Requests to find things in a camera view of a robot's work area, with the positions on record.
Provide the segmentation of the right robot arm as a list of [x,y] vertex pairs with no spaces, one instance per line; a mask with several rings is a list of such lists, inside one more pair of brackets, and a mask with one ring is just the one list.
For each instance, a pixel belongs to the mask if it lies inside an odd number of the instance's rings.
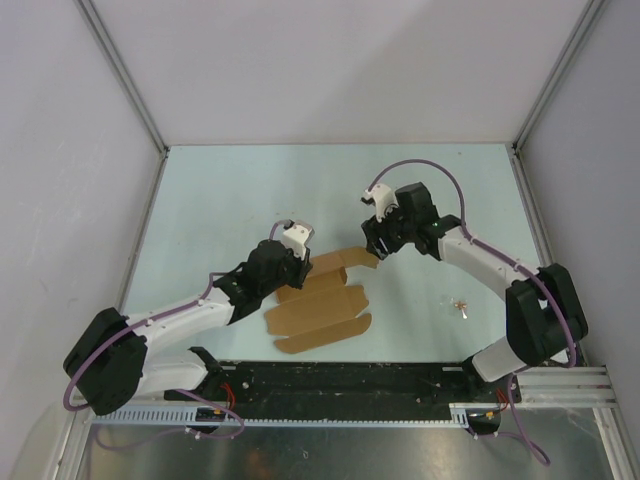
[[463,270],[504,301],[504,337],[465,362],[461,388],[469,399],[486,400],[498,380],[563,350],[576,353],[588,324],[565,267],[529,266],[473,237],[460,218],[438,213],[421,182],[397,190],[376,184],[361,200],[375,209],[362,224],[369,253],[383,260],[411,244],[420,254]]

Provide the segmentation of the brown cardboard box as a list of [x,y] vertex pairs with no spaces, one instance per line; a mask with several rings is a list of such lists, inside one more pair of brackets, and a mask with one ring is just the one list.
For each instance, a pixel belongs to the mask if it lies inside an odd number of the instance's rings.
[[277,306],[264,314],[275,347],[285,354],[360,336],[372,323],[364,287],[349,285],[347,280],[352,268],[377,268],[377,257],[363,247],[350,247],[314,257],[311,263],[303,287],[279,288]]

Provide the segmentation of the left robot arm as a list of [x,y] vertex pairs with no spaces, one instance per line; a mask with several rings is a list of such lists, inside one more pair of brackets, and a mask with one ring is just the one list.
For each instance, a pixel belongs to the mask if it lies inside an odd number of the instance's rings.
[[312,269],[309,248],[290,240],[263,240],[247,260],[222,276],[211,274],[203,293],[163,311],[126,316],[100,311],[63,362],[69,376],[62,404],[68,411],[110,414],[136,396],[180,390],[207,400],[221,387],[210,355],[168,362],[161,353],[203,331],[232,325],[256,312],[283,286],[302,287]]

